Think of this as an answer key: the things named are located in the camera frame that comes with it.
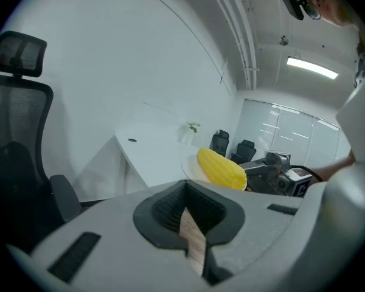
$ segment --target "black mesh office chair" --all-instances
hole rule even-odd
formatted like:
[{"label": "black mesh office chair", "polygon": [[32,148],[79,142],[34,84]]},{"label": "black mesh office chair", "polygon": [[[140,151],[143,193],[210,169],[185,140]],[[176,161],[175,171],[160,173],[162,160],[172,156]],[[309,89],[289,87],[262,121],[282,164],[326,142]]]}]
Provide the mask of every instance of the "black mesh office chair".
[{"label": "black mesh office chair", "polygon": [[212,136],[212,150],[225,157],[227,146],[229,145],[229,137],[229,133],[219,130],[218,134],[214,134],[214,136]]},{"label": "black mesh office chair", "polygon": [[237,145],[237,153],[231,154],[231,161],[234,161],[236,164],[250,162],[257,152],[254,146],[253,142],[244,139],[242,143]]},{"label": "black mesh office chair", "polygon": [[25,252],[81,211],[63,175],[47,178],[42,164],[51,88],[39,77],[47,43],[18,32],[0,36],[0,237]]}]

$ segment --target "floor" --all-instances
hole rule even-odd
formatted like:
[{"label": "floor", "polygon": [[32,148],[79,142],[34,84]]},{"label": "floor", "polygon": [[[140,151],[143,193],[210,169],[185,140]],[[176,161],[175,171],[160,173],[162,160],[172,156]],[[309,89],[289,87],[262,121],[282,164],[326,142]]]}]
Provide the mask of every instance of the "floor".
[{"label": "floor", "polygon": [[201,233],[187,209],[185,209],[181,217],[180,236],[188,240],[188,260],[194,270],[201,275],[204,265],[206,238]]}]

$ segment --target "person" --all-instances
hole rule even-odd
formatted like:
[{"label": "person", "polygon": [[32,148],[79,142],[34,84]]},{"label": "person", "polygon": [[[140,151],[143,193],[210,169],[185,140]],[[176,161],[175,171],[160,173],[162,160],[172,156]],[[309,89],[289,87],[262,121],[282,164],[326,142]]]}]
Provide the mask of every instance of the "person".
[{"label": "person", "polygon": [[[357,46],[358,53],[358,68],[354,78],[354,85],[357,88],[362,85],[363,78],[365,77],[365,35],[361,32],[359,22],[355,18],[355,14],[352,10],[356,12],[358,16],[363,15],[363,23],[365,24],[365,7],[358,1],[348,1],[353,2],[352,9],[348,6],[344,0],[300,0],[301,6],[306,12],[306,14],[312,19],[320,19],[327,21],[338,27],[348,27],[352,26],[359,32],[360,42]],[[355,162],[355,157],[350,151],[349,155],[345,158],[336,161],[328,166],[315,169],[314,171],[322,178],[323,181],[328,181],[329,178],[336,173],[338,170],[350,166]],[[298,174],[306,175],[308,174],[305,170],[298,170]],[[313,177],[310,184],[316,183],[318,180]]]}]

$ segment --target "corn cob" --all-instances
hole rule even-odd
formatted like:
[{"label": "corn cob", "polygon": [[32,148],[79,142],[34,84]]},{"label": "corn cob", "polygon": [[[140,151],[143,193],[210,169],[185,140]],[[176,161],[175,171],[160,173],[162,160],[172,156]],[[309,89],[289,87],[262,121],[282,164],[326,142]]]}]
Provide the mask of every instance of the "corn cob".
[{"label": "corn cob", "polygon": [[238,190],[245,189],[246,173],[235,162],[209,148],[199,149],[197,159],[204,173],[214,184]]}]

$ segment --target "frosted glass partition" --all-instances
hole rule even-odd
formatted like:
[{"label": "frosted glass partition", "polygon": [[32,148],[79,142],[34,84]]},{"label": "frosted glass partition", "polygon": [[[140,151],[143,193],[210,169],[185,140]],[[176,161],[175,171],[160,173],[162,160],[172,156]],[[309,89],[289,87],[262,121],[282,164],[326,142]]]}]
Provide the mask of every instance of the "frosted glass partition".
[{"label": "frosted glass partition", "polygon": [[272,104],[245,100],[231,152],[237,152],[237,145],[246,139],[255,143],[257,152],[253,160],[263,158],[265,150],[272,146],[278,116],[279,110]]},{"label": "frosted glass partition", "polygon": [[284,105],[245,100],[231,152],[244,139],[255,143],[253,160],[265,150],[291,153],[291,163],[322,167],[349,154],[350,145],[337,126]]},{"label": "frosted glass partition", "polygon": [[313,117],[286,108],[280,109],[272,149],[291,154],[291,163],[304,165],[310,147]]},{"label": "frosted glass partition", "polygon": [[314,118],[311,146],[305,162],[307,167],[322,167],[335,162],[339,128]]}]

